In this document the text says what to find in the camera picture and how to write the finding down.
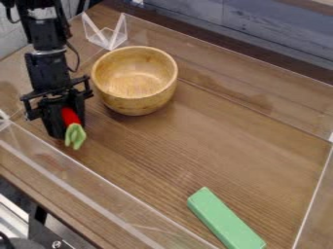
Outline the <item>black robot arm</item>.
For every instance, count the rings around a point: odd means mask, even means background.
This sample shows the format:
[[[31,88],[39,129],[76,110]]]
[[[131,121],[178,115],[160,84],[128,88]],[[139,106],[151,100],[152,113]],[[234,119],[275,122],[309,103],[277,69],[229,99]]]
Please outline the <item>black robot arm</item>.
[[[32,91],[24,94],[25,118],[40,119],[48,135],[67,144],[86,140],[84,101],[94,96],[90,77],[71,77],[67,49],[71,27],[60,0],[0,0],[11,23],[20,22],[33,51],[24,55]]]

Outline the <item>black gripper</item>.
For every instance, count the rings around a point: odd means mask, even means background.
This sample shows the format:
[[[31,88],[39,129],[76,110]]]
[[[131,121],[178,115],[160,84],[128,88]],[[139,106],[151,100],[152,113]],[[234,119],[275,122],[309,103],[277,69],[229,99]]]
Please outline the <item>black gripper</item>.
[[[48,135],[64,139],[62,109],[70,107],[71,121],[84,125],[84,101],[94,96],[90,77],[71,76],[66,49],[27,53],[24,62],[32,87],[20,97],[27,118],[41,119]]]

